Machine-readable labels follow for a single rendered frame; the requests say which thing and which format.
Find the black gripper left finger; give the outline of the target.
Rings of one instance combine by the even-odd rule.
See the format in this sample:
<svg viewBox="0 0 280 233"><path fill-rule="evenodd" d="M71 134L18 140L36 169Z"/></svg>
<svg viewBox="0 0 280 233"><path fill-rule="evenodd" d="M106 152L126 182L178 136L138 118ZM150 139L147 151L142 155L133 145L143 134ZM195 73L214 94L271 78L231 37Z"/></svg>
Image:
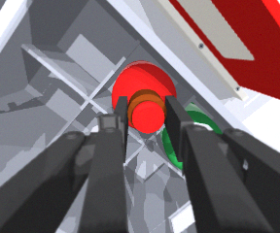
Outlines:
<svg viewBox="0 0 280 233"><path fill-rule="evenodd" d="M3 183L0 233L55 233L87 178L77 233L129 233L127 110L128 96L119 96L114 113L98 116L89 135L64 133Z"/></svg>

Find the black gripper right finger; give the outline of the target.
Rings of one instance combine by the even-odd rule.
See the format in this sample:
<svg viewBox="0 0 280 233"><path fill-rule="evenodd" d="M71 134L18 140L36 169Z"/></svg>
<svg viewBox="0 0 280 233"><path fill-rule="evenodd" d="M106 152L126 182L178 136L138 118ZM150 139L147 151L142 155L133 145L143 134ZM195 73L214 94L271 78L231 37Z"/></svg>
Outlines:
<svg viewBox="0 0 280 233"><path fill-rule="evenodd" d="M280 151L238 128L218 134L194 122L174 95L164 104L196 233L280 233Z"/></svg>

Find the green bottle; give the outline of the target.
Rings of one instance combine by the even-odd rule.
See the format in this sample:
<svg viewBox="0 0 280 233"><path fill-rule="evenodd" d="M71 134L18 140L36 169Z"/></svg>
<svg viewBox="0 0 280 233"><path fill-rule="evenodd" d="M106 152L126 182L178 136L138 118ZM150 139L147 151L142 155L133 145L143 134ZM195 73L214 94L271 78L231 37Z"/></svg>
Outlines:
<svg viewBox="0 0 280 233"><path fill-rule="evenodd" d="M190 115L190 117L193 119L196 123L203 123L209 125L216 133L223 134L220 127L202 110L200 110L196 104L191 102L186 108L186 112ZM182 170L183 162L178 162L174 149L172 148L169 136L167 134L166 128L164 127L160 132L160 138L162 140L162 144L165 150L165 153L168 157L168 159L171 161L171 163Z"/></svg>

